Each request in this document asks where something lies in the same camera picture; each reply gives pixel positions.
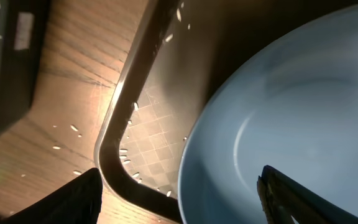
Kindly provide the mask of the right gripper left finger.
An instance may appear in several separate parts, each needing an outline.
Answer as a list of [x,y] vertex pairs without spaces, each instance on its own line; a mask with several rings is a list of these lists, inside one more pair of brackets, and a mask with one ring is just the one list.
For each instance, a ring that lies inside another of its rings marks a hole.
[[37,203],[1,221],[4,224],[97,224],[103,182],[91,168]]

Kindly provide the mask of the brown serving tray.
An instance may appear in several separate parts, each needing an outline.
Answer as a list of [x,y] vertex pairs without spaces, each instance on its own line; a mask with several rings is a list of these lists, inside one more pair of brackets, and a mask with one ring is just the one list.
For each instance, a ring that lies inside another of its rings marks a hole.
[[122,201],[181,222],[178,170],[213,93],[259,50],[358,0],[150,1],[94,149]]

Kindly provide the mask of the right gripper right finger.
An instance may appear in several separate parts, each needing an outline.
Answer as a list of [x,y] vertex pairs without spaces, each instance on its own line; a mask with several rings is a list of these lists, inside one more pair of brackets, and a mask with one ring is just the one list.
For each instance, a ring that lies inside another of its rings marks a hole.
[[264,166],[257,192],[268,224],[358,224],[358,217],[335,206],[298,182]]

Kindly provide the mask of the dark blue plate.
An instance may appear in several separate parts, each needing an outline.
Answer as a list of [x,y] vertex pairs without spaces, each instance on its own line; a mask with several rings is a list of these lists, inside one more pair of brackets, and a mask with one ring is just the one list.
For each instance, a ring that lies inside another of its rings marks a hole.
[[183,221],[265,223],[266,165],[358,217],[358,4],[287,33],[218,89],[183,152]]

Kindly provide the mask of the black plastic tray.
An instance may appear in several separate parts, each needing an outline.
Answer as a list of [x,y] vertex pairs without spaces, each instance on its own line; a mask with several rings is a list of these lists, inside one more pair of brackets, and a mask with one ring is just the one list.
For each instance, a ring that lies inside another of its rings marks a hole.
[[0,0],[0,135],[30,110],[50,0]]

